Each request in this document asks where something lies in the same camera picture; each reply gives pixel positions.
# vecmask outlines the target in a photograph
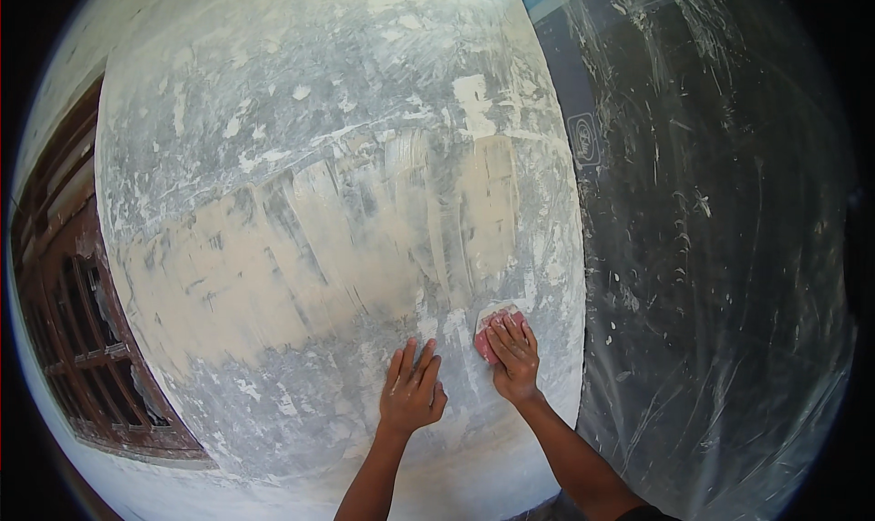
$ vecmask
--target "wall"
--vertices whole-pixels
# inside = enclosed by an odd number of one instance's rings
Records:
[[[517,299],[550,360],[541,386],[576,418],[576,188],[520,0],[92,0],[40,89],[22,172],[104,60],[95,169],[115,285],[219,466],[79,444],[25,356],[52,432],[110,505],[330,516],[409,335],[437,338],[450,404],[411,441],[393,514],[502,518],[557,491],[470,337],[480,308]]]

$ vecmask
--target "left hand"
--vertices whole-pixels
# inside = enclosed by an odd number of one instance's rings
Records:
[[[434,356],[435,344],[434,339],[425,343],[415,369],[416,339],[410,337],[403,351],[395,351],[380,397],[380,427],[406,438],[443,416],[447,396],[438,381],[440,356]]]

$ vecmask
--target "hand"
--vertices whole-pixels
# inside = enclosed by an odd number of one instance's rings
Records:
[[[538,341],[529,323],[523,320],[520,328],[510,315],[492,318],[487,327],[487,340],[500,360],[493,373],[498,394],[515,406],[538,397],[541,394],[535,384]]]
[[[434,356],[435,340],[425,343],[414,370],[416,351],[417,340],[412,337],[403,351],[395,351],[380,397],[380,427],[405,438],[417,428],[438,422],[447,399],[443,384],[436,382],[440,356]]]

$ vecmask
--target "right hand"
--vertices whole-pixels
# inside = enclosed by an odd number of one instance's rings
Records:
[[[523,320],[517,327],[509,315],[496,316],[489,321],[487,340],[500,360],[493,373],[498,394],[515,406],[538,397],[538,341],[529,323]]]

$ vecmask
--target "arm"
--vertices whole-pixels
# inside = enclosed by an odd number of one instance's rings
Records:
[[[647,505],[537,389],[538,342],[529,323],[523,321],[518,328],[507,315],[495,318],[487,328],[487,340],[500,360],[495,365],[495,388],[529,423],[557,482],[585,515],[592,521],[614,521]]]
[[[380,396],[380,424],[374,445],[334,516],[335,521],[375,521],[388,516],[401,455],[417,428],[443,416],[446,394],[438,380],[440,356],[433,356],[435,340],[425,343],[419,364],[413,368],[417,340],[395,351]]]

